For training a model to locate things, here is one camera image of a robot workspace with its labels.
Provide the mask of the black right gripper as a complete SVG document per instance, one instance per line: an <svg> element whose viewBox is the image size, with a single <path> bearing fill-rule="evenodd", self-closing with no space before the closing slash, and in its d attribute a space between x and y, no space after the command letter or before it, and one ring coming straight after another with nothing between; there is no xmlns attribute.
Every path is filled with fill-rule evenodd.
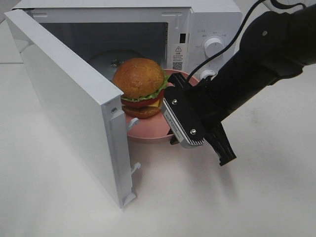
<svg viewBox="0 0 316 237"><path fill-rule="evenodd" d="M213 127L205 128L205 140L212 146L219 157L219 165L223 166L234 160L236 155L229 143L221 121L227 117L227 110L220 104L211 92L209 92L209 79L202 80L195 86L186 82L182 73L172 73L168 79L171 86L184 91L186 99L199 117L201 123L217 123ZM179 143L175 135L170 139L171 145Z"/></svg>

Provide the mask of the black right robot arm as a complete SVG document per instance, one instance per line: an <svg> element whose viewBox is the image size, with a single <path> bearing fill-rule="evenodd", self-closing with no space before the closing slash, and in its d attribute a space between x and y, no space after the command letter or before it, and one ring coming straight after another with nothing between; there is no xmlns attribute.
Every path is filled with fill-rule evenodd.
<svg viewBox="0 0 316 237"><path fill-rule="evenodd" d="M316 62L316 7L265 12L250 25L242 23L237 36L238 52L217 75L191 85L189 77L173 73L162 104L170 143L193 148L208 142L220 165L236 157L222 121L266 86L294 78Z"/></svg>

